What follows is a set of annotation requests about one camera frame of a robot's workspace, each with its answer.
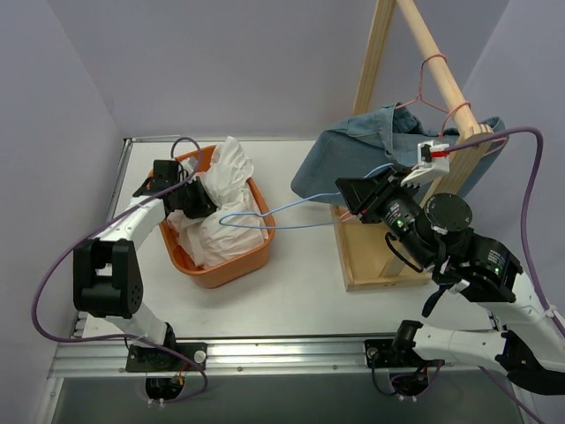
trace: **orange basket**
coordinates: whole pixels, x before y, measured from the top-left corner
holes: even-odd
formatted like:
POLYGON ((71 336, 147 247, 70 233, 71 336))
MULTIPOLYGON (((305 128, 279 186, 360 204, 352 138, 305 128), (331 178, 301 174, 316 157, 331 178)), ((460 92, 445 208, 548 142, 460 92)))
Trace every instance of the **orange basket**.
MULTIPOLYGON (((199 171, 205 171, 210 168, 210 161, 212 159, 212 152, 214 152, 214 149, 215 146, 202 149, 202 164, 200 165, 199 171)), ((177 159, 178 161, 183 161, 190 156, 196 157, 197 154, 198 152, 194 151, 186 155, 181 155, 177 159)), ((247 183, 249 184, 251 193, 259 206, 259 211, 261 214, 267 213, 269 209, 267 203, 265 203, 265 200, 263 199, 263 196, 261 196, 259 188, 255 185, 252 178, 247 179, 247 183)), ((263 219, 266 226, 275 226, 275 219, 273 216, 269 215, 263 219)), ((190 276, 196 285, 206 289, 219 287, 265 265, 268 262, 269 255, 271 254, 271 241, 273 241, 273 237, 275 236, 275 230, 268 229, 268 238, 261 246, 256 247, 252 251, 242 254, 237 258, 220 263, 215 267, 203 269, 194 265, 191 257, 186 254, 185 250, 178 244, 177 232, 169 227, 166 220, 159 224, 159 228, 161 229, 162 238, 165 241, 165 246, 169 251, 170 260, 173 262, 173 265, 175 265, 180 272, 190 276)))

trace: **wooden frame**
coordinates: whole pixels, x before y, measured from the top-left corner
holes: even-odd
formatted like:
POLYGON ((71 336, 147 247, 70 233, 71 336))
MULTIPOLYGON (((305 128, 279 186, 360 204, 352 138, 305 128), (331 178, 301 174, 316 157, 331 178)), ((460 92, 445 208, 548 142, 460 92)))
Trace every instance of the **wooden frame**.
MULTIPOLYGON (((374 82, 396 6, 404 16, 423 59, 440 53, 413 0, 378 0, 353 107, 354 115, 369 110, 374 82)), ((463 94, 447 62, 442 57, 433 57, 427 62, 427 65, 448 109, 452 110, 464 103, 463 94)), ((457 144, 482 137, 493 131, 487 125, 478 124, 471 108, 467 105, 459 108, 454 113, 453 119, 460 133, 457 144)), ((490 143, 483 143, 477 148, 461 150, 450 155, 450 173, 433 182, 424 201, 434 193, 456 193, 473 172, 489 146, 490 143)), ((334 217, 338 217, 342 212, 338 207, 332 207, 334 217)), ((417 274, 404 267, 404 264, 388 250, 384 242, 386 232, 387 229, 381 224, 362 225, 352 221, 335 226, 346 290, 409 286, 425 284, 429 281, 428 275, 417 274)))

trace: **crumpled white fabric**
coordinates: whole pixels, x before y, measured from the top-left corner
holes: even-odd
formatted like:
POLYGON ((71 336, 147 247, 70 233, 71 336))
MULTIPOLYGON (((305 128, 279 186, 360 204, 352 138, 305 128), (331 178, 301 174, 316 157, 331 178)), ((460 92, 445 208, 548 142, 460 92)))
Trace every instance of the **crumpled white fabric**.
MULTIPOLYGON (((212 154, 210 169, 200 173, 200 181, 218 207, 203 220, 188 219, 182 211, 168 216, 169 225, 178 233, 178 244, 197 267, 212 268, 222 262, 261 246, 268 238, 267 230, 220 225, 221 217, 236 212, 259 212, 247 179, 253 174, 253 163, 239 142, 228 137, 212 154)), ((192 164, 183 166, 190 172, 192 164)), ((230 223, 265 225, 258 216, 233 216, 230 223)))

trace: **white table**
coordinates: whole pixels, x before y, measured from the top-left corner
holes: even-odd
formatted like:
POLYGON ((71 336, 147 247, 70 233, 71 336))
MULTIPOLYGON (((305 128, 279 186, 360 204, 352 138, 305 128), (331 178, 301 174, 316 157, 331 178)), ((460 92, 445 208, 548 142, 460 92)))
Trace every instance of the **white table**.
MULTIPOLYGON (((313 141, 242 141, 253 159, 253 178, 270 208, 297 199, 290 181, 313 141)), ((177 155, 192 149, 180 144, 177 155)), ((143 182, 153 160, 169 158, 170 142, 134 143, 117 204, 124 210, 143 182)), ((299 205, 275 217, 280 225, 330 221, 329 207, 299 205)), ((420 320, 449 329, 491 329, 484 309, 462 296, 446 294, 432 316, 420 312, 436 290, 430 283, 415 288, 345 291, 331 226, 279 230, 269 263, 220 288, 206 290, 178 272, 155 228, 138 251, 144 301, 175 330, 177 337, 303 337, 394 333, 402 320, 420 320)), ((84 336, 119 332, 89 316, 84 336)))

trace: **denim fabric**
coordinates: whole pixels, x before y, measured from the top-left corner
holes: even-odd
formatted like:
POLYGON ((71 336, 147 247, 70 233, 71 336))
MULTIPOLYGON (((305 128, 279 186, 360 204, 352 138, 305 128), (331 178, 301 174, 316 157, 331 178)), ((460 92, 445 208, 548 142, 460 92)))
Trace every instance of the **denim fabric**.
MULTIPOLYGON (((292 179, 292 191, 302 198, 317 193, 333 193, 337 192, 335 181, 338 178, 362 178, 383 163, 405 166, 416 163, 417 144, 436 138, 439 134, 425 130, 408 109, 395 110, 396 105, 350 117, 324 131, 292 179)), ((481 124, 489 125, 494 132, 505 129, 499 117, 488 118, 481 124)), ((458 136, 456 128, 448 128, 441 141, 453 145, 458 136)), ((458 194, 464 197, 499 154, 500 151, 482 158, 458 194)), ((421 200, 428 186, 420 188, 417 200, 421 200)), ((315 201, 345 206, 341 196, 323 196, 315 201)))

